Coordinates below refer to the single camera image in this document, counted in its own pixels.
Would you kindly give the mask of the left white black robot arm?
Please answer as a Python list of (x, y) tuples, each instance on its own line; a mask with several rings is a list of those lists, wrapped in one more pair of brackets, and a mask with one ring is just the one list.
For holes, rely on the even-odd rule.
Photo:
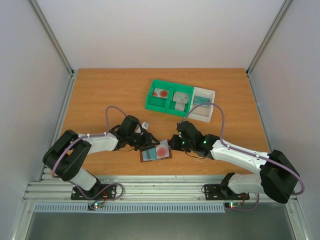
[(83, 198), (97, 200), (105, 189), (93, 174), (89, 173), (83, 163), (90, 154), (114, 152), (126, 146), (134, 151), (149, 150), (160, 144), (148, 132), (138, 118), (127, 115), (120, 125), (98, 134), (78, 134), (73, 130), (65, 131), (44, 154), (42, 162), (51, 170), (53, 178), (73, 184)]

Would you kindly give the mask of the card with red circle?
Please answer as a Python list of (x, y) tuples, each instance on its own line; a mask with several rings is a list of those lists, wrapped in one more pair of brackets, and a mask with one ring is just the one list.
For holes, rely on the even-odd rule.
[(157, 159), (164, 159), (170, 156), (168, 140), (161, 140), (159, 145), (155, 146)]

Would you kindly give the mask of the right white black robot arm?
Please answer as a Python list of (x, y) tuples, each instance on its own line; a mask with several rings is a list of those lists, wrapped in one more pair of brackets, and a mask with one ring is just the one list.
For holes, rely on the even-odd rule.
[(194, 152), (200, 158), (227, 162), (250, 171), (244, 175), (229, 172), (217, 192), (205, 191), (209, 197), (219, 195), (230, 200), (240, 194), (265, 194), (277, 203), (286, 204), (294, 194), (300, 175), (281, 151), (253, 151), (225, 142), (216, 135), (203, 135), (189, 121), (179, 123), (177, 131), (168, 142), (172, 150)]

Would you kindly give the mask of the brown leather card holder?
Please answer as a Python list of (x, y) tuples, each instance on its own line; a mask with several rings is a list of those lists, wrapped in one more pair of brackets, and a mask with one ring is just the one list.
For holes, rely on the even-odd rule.
[(172, 151), (167, 139), (161, 140), (160, 144), (153, 148), (140, 152), (140, 162), (153, 162), (172, 158)]

